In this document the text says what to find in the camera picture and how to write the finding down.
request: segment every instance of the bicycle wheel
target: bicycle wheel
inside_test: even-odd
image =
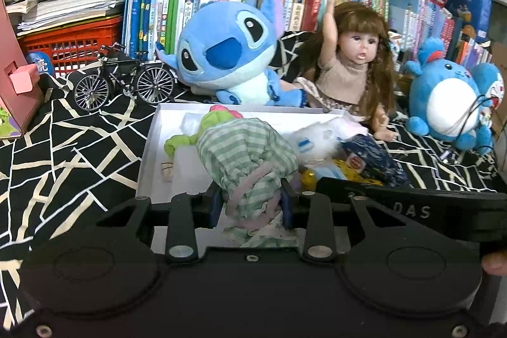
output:
[[[102,108],[111,94],[111,82],[96,73],[83,76],[74,87],[75,104],[86,112]]]
[[[135,76],[133,86],[141,100],[157,105],[171,100],[174,76],[165,64],[146,65]]]

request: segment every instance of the round patch label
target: round patch label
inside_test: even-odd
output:
[[[47,54],[45,54],[44,52],[35,50],[27,53],[25,58],[29,64],[37,65],[40,74],[47,73],[51,76],[55,76],[55,68],[51,63],[51,59],[49,59],[49,56],[47,56]]]

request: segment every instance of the plush toy nose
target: plush toy nose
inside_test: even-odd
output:
[[[241,56],[241,44],[234,38],[226,39],[206,51],[209,64],[217,69],[234,68]]]

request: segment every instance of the pink plush flower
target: pink plush flower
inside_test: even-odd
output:
[[[213,105],[209,111],[227,111],[229,112],[232,116],[234,116],[235,118],[243,118],[243,115],[241,115],[238,111],[233,111],[231,109],[228,109],[228,108],[225,108],[225,106],[223,105]]]

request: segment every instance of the white belly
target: white belly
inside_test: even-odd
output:
[[[268,95],[268,77],[263,73],[241,85],[229,88],[242,104],[265,105],[270,100]]]
[[[440,82],[429,95],[427,106],[428,125],[436,132],[455,137],[465,124],[463,132],[477,125],[477,95],[470,85],[461,79],[450,78]]]

